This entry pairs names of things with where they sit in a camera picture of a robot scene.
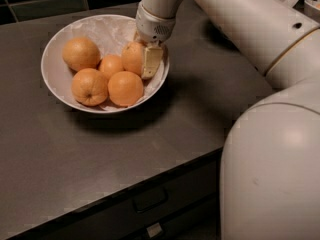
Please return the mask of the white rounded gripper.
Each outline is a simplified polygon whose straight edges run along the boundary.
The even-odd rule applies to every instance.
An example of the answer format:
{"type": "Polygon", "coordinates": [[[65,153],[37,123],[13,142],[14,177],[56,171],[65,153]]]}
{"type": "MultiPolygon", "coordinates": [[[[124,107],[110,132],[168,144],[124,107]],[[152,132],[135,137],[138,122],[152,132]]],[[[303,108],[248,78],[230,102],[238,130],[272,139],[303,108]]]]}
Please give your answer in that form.
{"type": "MultiPolygon", "coordinates": [[[[133,41],[142,43],[165,42],[171,37],[176,20],[164,19],[148,12],[139,3],[136,13],[136,29],[133,41]]],[[[147,46],[143,49],[142,79],[151,79],[156,74],[163,57],[163,49],[159,46],[147,46]]]]}

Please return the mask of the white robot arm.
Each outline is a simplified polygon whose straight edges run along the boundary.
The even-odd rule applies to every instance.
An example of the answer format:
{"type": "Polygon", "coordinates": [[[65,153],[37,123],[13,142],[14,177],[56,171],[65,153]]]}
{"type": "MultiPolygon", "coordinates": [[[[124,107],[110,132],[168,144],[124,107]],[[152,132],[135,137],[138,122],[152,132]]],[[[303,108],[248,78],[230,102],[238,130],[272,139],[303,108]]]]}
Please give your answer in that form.
{"type": "MultiPolygon", "coordinates": [[[[194,0],[274,94],[230,130],[221,240],[320,240],[319,25],[279,0],[194,0]]],[[[141,0],[137,31],[164,42],[181,0],[141,0]]]]}

